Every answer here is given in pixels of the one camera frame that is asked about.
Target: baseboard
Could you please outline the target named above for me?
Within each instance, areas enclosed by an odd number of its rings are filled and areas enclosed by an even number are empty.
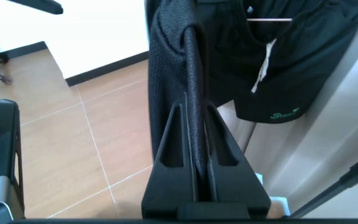
[[[84,73],[81,73],[79,75],[75,75],[73,77],[66,78],[66,82],[67,82],[68,86],[77,85],[79,83],[88,81],[88,80],[90,80],[92,78],[96,78],[96,77],[99,77],[101,75],[105,75],[107,73],[113,72],[115,70],[119,70],[121,68],[128,67],[128,66],[133,65],[135,63],[147,60],[148,58],[149,58],[149,52],[146,51],[146,52],[143,52],[143,53],[140,53],[140,54],[137,54],[137,55],[134,55],[134,56],[119,60],[117,62],[113,62],[113,63],[110,63],[108,65],[105,65],[105,66],[102,66],[102,67],[99,67],[99,68],[95,68],[95,69],[90,70],[88,72],[84,72]]]
[[[12,58],[16,58],[16,57],[20,57],[26,54],[31,54],[40,50],[45,50],[47,49],[47,45],[45,44],[44,41],[35,43],[35,44],[30,44],[27,46],[23,46],[23,47],[19,47],[16,49],[12,49],[12,50],[7,50],[5,52],[1,52],[0,53],[0,58],[7,58],[7,59],[12,59]]]

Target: drawstring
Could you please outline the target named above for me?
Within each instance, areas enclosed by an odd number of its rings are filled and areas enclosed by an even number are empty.
[[[276,43],[276,39],[274,39],[273,41],[271,41],[270,43],[268,43],[266,45],[265,61],[262,64],[262,66],[260,67],[258,79],[256,79],[254,87],[252,87],[252,89],[251,89],[252,93],[256,92],[256,89],[258,89],[258,84],[266,77],[267,69],[269,67],[269,57],[270,57],[270,53],[272,53],[272,48],[273,48],[274,43]]]

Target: tile floor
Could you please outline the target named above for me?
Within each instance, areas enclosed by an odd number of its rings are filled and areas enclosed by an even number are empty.
[[[140,218],[152,169],[147,61],[67,86],[48,50],[12,59],[28,218]]]

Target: black cloth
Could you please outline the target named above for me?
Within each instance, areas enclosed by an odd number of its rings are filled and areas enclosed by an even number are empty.
[[[293,20],[247,22],[266,17]],[[173,102],[185,93],[192,93],[187,96],[192,103],[202,95],[202,89],[189,90],[189,85],[195,88],[206,76],[189,83],[189,70],[209,70],[209,99],[216,106],[234,100],[241,119],[283,123],[299,118],[351,43],[358,28],[358,0],[199,0],[197,7],[192,0],[148,0],[147,23],[155,157]],[[252,93],[266,44],[273,39],[267,76]],[[197,47],[204,62],[188,57],[186,48]],[[197,145],[203,138],[200,108],[189,113],[195,124],[191,142]]]
[[[211,101],[234,100],[237,117],[260,123],[303,115],[358,28],[358,0],[199,0],[198,12],[209,40]],[[273,39],[267,76],[251,93]]]

